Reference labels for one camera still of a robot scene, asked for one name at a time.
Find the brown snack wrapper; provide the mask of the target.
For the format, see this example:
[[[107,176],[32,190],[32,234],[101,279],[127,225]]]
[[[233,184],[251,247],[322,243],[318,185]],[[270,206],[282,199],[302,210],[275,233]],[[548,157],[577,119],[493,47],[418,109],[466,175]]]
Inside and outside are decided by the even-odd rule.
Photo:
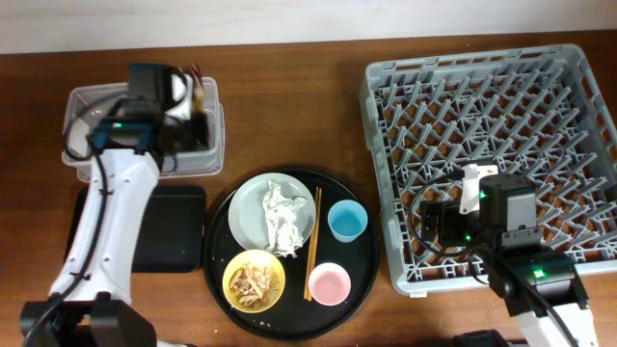
[[[201,83],[201,68],[197,64],[191,64],[189,74],[193,79],[192,113],[199,114],[202,112],[202,102],[205,95]]]

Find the blue plastic cup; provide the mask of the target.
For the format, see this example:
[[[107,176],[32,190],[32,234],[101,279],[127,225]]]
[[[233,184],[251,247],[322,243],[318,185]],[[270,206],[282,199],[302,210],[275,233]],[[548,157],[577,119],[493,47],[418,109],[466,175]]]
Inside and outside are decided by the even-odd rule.
[[[337,241],[350,243],[366,230],[368,214],[356,200],[340,200],[330,208],[327,221]]]

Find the white napkin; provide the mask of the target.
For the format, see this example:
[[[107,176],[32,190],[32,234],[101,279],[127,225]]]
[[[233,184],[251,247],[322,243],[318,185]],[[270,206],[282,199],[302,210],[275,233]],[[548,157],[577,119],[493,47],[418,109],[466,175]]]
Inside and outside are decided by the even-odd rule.
[[[266,251],[274,256],[295,258],[305,238],[295,225],[298,211],[307,203],[303,197],[288,198],[282,194],[281,185],[268,180],[268,191],[262,199],[262,208],[267,228],[268,244]]]

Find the pink plastic cup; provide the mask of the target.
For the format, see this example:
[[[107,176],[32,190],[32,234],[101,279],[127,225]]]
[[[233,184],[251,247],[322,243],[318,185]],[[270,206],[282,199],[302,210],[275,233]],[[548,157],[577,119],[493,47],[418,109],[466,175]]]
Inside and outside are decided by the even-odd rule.
[[[332,262],[317,265],[308,279],[310,297],[328,307],[343,303],[349,296],[351,287],[352,282],[347,271]]]

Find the yellow bowl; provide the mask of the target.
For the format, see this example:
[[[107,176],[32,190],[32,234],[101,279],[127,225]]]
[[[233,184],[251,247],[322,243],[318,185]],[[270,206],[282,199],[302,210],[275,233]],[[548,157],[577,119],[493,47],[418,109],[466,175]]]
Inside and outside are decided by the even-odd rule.
[[[233,276],[233,273],[238,268],[240,268],[243,264],[248,263],[248,262],[252,262],[253,264],[258,265],[258,266],[271,266],[279,278],[278,291],[277,291],[276,297],[274,298],[274,300],[271,302],[270,305],[266,307],[262,307],[260,309],[242,307],[237,302],[237,300],[231,293],[230,289],[228,288],[228,284],[231,280],[231,277]],[[244,312],[244,313],[261,313],[263,311],[268,310],[282,296],[284,287],[285,287],[285,272],[283,270],[282,263],[274,255],[266,251],[262,251],[262,250],[249,250],[249,251],[244,251],[238,254],[236,257],[234,257],[229,262],[229,264],[227,265],[224,271],[223,278],[222,278],[222,289],[224,291],[224,295],[228,303],[233,308],[241,312]]]

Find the food scraps and shells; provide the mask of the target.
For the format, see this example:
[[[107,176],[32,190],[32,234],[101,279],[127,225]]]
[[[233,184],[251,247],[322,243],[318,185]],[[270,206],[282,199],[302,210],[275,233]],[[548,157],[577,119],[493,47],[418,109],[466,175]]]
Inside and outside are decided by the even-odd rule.
[[[277,295],[279,278],[271,266],[243,264],[231,277],[228,288],[242,307],[260,309]]]

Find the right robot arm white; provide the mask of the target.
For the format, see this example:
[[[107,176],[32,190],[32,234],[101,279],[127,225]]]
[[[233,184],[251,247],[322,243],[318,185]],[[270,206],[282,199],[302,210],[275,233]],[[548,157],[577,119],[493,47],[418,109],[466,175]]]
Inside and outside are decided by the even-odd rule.
[[[530,346],[595,346],[588,295],[574,262],[543,245],[536,194],[524,176],[499,173],[475,185],[478,210],[461,201],[426,201],[417,193],[409,210],[420,213],[410,231],[443,258],[479,258],[486,285],[505,303]]]

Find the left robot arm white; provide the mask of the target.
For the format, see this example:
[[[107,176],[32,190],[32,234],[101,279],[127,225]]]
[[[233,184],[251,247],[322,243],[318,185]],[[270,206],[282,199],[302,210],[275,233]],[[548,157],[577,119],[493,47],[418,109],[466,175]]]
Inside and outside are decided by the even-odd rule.
[[[207,145],[204,95],[196,65],[134,63],[126,91],[90,102],[67,122],[64,153],[90,164],[89,190],[47,300],[21,312],[24,345],[162,345],[131,306],[133,257],[165,158]]]

